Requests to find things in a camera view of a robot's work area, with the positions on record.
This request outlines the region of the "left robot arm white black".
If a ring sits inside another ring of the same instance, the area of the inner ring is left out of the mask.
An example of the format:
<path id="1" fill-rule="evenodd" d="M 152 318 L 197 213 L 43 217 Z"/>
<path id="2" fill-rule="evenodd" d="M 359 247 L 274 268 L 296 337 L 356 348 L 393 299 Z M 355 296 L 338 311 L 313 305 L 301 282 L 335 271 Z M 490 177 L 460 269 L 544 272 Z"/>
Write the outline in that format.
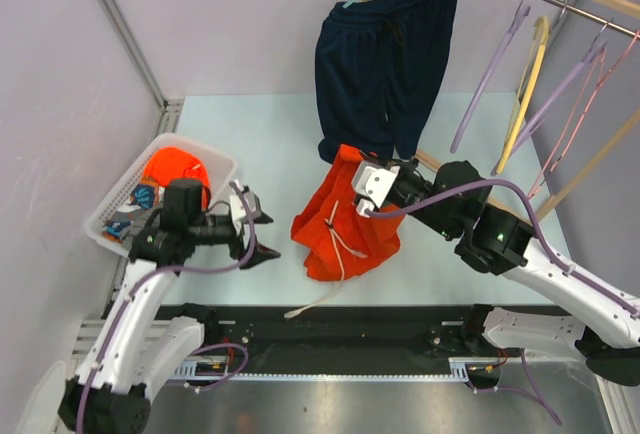
<path id="1" fill-rule="evenodd" d="M 170 182 L 161 203 L 136 222 L 123 285 L 100 333 L 67 381 L 58 414 L 74 433 L 141 433 L 152 404 L 182 362 L 214 351 L 221 330 L 206 319 L 183 314 L 153 343 L 148 332 L 170 287 L 200 246 L 225 245 L 232 264 L 221 273 L 249 269 L 280 254 L 261 245 L 255 229 L 272 223 L 259 197 L 241 182 L 224 213 L 202 200 L 204 185 L 193 178 Z"/>

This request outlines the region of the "orange shorts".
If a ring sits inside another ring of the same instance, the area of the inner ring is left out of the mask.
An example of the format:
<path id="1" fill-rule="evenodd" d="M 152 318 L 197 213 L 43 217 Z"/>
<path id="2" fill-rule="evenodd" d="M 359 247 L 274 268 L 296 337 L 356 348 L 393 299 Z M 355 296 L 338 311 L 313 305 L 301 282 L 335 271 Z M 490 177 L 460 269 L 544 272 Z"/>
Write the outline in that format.
<path id="1" fill-rule="evenodd" d="M 294 218 L 291 239 L 309 249 L 304 261 L 307 276 L 333 288 L 323 298 L 287 312 L 286 319 L 332 299 L 345 282 L 378 267 L 401 248 L 402 216 L 377 219 L 356 212 L 352 179 L 364 160 L 357 148 L 342 145 L 323 183 Z"/>

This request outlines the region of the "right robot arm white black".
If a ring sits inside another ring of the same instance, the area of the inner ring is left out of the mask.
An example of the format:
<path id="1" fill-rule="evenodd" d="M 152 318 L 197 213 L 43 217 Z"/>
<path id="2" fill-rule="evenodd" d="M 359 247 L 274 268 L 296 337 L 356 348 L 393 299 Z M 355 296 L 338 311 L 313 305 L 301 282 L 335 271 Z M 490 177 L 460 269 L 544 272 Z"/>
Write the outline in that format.
<path id="1" fill-rule="evenodd" d="M 562 255 L 544 238 L 534 209 L 527 220 L 489 204 L 492 187 L 525 194 L 512 182 L 482 178 L 467 161 L 443 165 L 434 181 L 414 162 L 391 167 L 387 203 L 454 240 L 455 254 L 480 273 L 522 284 L 564 310 L 562 316 L 524 314 L 481 306 L 461 330 L 473 355 L 521 348 L 582 361 L 600 377 L 639 384 L 639 300 L 615 289 Z"/>

